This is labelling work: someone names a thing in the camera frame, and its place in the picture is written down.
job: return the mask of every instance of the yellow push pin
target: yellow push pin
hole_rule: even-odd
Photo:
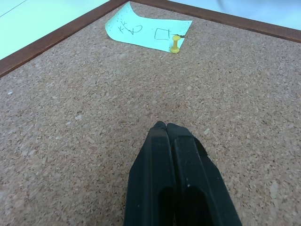
[[[180,49],[178,47],[178,40],[180,40],[180,39],[181,39],[181,37],[179,35],[173,36],[174,45],[170,48],[170,52],[178,53],[180,51]]]

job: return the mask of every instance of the cork board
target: cork board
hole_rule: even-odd
[[[243,225],[298,225],[301,45],[131,5],[193,20],[178,55],[111,40],[116,9],[0,79],[0,225],[121,226],[158,120],[200,139]]]

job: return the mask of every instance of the wooden frame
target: wooden frame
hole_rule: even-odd
[[[60,27],[59,29],[51,32],[50,34],[40,38],[32,44],[0,60],[0,78],[30,61],[31,59],[35,58],[36,56],[40,55],[41,53],[45,52],[46,50],[50,49],[57,43],[70,37],[82,28],[96,21],[97,19],[103,17],[104,15],[126,3],[127,1],[128,0],[110,0],[103,5],[91,10],[90,12],[80,16],[79,18],[71,21],[70,23]],[[245,19],[242,17],[232,16],[193,6],[183,5],[167,0],[133,0],[133,2],[167,9],[189,16],[194,16],[205,20],[301,43],[301,31],[291,28]]]

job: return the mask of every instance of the light green paper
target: light green paper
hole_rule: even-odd
[[[122,7],[106,24],[107,34],[116,41],[170,52],[173,36],[185,35],[191,20],[149,19],[136,15],[130,3]],[[178,41],[180,48],[184,38]]]

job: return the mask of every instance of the push pin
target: push pin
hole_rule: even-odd
[[[179,35],[173,36],[174,45],[170,48],[170,52],[178,53],[180,51],[180,49],[178,47],[178,40],[180,40],[180,39],[181,39],[181,37]]]

